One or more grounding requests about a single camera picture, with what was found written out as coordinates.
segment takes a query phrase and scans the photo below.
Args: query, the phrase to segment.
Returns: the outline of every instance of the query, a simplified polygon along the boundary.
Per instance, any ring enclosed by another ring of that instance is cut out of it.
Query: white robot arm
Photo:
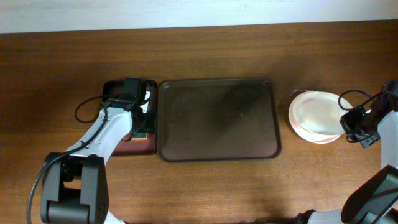
[[[104,119],[105,112],[101,110],[99,116],[92,127],[86,134],[73,146],[69,147],[67,151],[76,149],[81,145],[81,142],[87,141],[94,132],[101,126]],[[131,112],[125,111],[122,108],[108,108],[108,122],[105,124],[102,131],[86,149],[70,154],[75,157],[88,157],[96,155],[104,159],[104,163],[108,161],[112,152],[118,145],[119,141],[127,134],[129,134],[132,126]],[[125,222],[116,218],[110,211],[106,216],[104,224],[124,224]]]
[[[381,168],[387,165],[398,168],[398,112],[388,113],[379,123],[377,131],[381,139]],[[343,224],[341,212],[342,209],[313,212],[307,224]]]
[[[31,223],[32,197],[41,177],[40,214],[44,223],[126,223],[108,211],[105,164],[125,135],[135,131],[155,132],[156,113],[148,113],[151,93],[146,92],[146,88],[151,90],[156,84],[152,80],[136,78],[127,78],[123,83],[123,93],[113,95],[103,103],[98,118],[78,142],[64,153],[51,152],[46,157],[30,194],[28,223]],[[75,178],[81,179],[80,189],[64,186],[64,182]]]

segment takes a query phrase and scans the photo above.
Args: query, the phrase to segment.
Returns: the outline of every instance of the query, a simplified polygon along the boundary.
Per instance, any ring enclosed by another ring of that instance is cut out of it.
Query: white wall
[[[0,32],[398,19],[398,0],[0,0]]]

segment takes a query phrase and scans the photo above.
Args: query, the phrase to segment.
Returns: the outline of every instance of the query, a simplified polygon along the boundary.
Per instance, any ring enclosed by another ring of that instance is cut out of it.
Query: rectangular tray
[[[158,91],[157,152],[165,161],[273,159],[282,150],[266,79],[171,80]]]

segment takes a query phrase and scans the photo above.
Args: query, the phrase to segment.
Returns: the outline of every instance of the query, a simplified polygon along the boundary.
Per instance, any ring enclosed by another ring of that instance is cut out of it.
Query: paper plate
[[[343,98],[341,104],[345,108],[352,108]],[[308,91],[297,96],[290,104],[289,121],[301,138],[326,144],[344,133],[339,120],[346,112],[338,106],[338,95]]]

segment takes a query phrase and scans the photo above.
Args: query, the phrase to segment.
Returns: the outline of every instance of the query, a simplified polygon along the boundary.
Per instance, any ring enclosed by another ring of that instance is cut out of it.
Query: wooden table
[[[44,157],[88,129],[79,102],[108,80],[267,77],[283,142],[273,161],[169,164],[114,157],[106,166],[110,210],[130,223],[237,223],[341,208],[380,169],[380,143],[317,145],[289,126],[290,94],[317,89],[377,93],[397,78],[398,21],[0,35],[0,217],[25,219]],[[349,95],[352,104],[364,100]],[[94,116],[98,102],[86,106]],[[39,223],[40,191],[34,223]]]

